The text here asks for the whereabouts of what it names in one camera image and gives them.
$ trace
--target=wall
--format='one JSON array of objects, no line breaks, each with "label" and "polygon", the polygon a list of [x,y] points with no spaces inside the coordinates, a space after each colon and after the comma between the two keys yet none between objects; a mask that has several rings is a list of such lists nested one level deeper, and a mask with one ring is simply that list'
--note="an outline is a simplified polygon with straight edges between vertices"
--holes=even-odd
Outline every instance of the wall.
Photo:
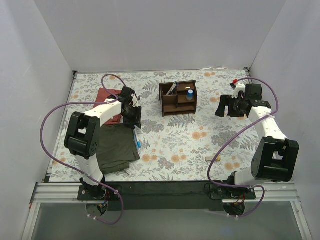
[{"label": "wall", "polygon": [[[33,0],[0,0],[0,32],[0,239],[17,240],[49,164],[40,125],[66,102],[72,71]],[[61,117],[62,111],[46,125],[50,151]]]},{"label": "wall", "polygon": [[320,239],[319,39],[320,1],[286,1],[251,68],[276,90],[276,121],[299,142],[293,180],[313,239]]},{"label": "wall", "polygon": [[285,0],[35,0],[72,70],[251,66]]}]

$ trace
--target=gray floor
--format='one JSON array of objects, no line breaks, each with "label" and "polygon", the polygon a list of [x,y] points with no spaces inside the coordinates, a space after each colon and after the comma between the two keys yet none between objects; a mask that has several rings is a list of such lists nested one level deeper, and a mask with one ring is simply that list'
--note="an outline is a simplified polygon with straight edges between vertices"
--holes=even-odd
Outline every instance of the gray floor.
[{"label": "gray floor", "polygon": [[[246,203],[247,209],[256,203]],[[206,210],[128,210],[122,220],[107,226],[87,218],[85,204],[42,204],[33,240],[300,240],[290,202],[264,202],[252,215],[239,219]],[[118,212],[107,212],[114,220]]]}]

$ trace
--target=floor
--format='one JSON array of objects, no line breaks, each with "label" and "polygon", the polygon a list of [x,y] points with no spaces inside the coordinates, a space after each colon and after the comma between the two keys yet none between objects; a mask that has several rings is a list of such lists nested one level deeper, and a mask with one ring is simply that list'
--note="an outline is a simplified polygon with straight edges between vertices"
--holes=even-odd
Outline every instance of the floor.
[{"label": "floor", "polygon": [[[215,116],[220,95],[232,94],[229,83],[246,77],[243,70],[165,71],[115,73],[141,97],[142,128],[140,160],[125,171],[106,175],[108,182],[131,181],[200,181],[207,180],[209,162],[236,132],[251,122],[246,117],[220,118]],[[104,74],[79,74],[75,79],[70,102],[94,102]],[[196,80],[198,91],[196,114],[162,117],[159,102],[159,83]],[[109,89],[120,90],[122,83],[115,77],[106,79]],[[79,167],[75,157],[64,147],[64,139],[73,112],[90,110],[90,105],[70,105],[67,108],[56,157]],[[226,180],[228,176],[251,165],[259,138],[255,129],[243,133],[220,155],[211,170],[211,177]],[[79,182],[82,176],[63,165],[54,163],[50,182]]]}]

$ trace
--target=blue cap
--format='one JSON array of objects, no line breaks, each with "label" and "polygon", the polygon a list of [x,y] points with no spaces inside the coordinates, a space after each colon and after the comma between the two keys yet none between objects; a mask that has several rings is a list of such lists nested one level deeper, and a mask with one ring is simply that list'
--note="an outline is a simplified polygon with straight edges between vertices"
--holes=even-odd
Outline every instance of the blue cap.
[{"label": "blue cap", "polygon": [[188,97],[192,97],[194,95],[194,91],[193,90],[189,90],[187,96]]}]

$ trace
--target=folded cloth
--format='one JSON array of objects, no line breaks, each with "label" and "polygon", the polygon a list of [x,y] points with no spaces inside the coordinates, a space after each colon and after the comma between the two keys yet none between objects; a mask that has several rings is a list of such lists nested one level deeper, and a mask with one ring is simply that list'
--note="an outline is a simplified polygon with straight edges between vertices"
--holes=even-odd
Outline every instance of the folded cloth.
[{"label": "folded cloth", "polygon": [[[121,90],[108,89],[112,94],[120,94]],[[99,88],[98,96],[96,97],[96,102],[102,103],[104,102],[111,94],[108,93],[104,88]],[[104,125],[113,125],[120,123],[121,115],[115,116],[113,119],[107,121]]]},{"label": "folded cloth", "polygon": [[130,162],[140,159],[132,129],[123,124],[103,125],[96,158],[104,175],[128,169]]}]

